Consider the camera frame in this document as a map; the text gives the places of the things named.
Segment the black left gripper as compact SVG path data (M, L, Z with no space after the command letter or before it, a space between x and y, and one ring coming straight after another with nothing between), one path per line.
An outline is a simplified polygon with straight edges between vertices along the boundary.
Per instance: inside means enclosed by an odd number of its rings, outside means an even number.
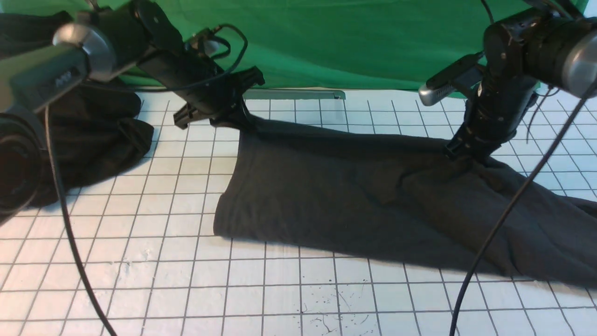
M214 127L256 130L254 117L243 101L248 89L265 83L256 66L217 79L224 70L207 57L189 51L180 55L158 51L141 62L140 69L186 101L174 115L178 128L209 120Z

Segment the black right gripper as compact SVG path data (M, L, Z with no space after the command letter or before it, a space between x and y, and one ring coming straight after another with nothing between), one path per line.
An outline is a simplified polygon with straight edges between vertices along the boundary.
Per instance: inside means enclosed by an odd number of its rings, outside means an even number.
M484 77L465 103L463 124L444 148L454 160L469 156L486 161L509 142L529 108L537 101L538 81L531 77Z

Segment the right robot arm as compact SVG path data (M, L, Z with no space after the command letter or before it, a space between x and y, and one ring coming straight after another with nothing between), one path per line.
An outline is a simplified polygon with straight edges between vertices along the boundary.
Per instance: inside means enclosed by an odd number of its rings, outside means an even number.
M582 100L596 96L595 17L569 0L529 6L488 26L481 52L463 56L420 88L427 105L455 91L467 98L463 123L445 146L450 159L484 161L514 138L540 82Z

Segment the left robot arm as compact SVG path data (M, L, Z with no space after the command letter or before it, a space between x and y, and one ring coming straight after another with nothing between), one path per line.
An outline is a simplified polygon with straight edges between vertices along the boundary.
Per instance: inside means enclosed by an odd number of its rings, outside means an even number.
M265 80L256 66L237 71L247 47L245 34L231 24L184 41L158 3L131 0L117 9L83 11L58 28L50 45L2 60L2 223L38 191L42 152L54 162L49 123L42 124L37 113L80 85L134 93L110 81L137 67L162 84L147 93L173 92L186 102L174 115L178 128L201 120L251 128L243 94Z

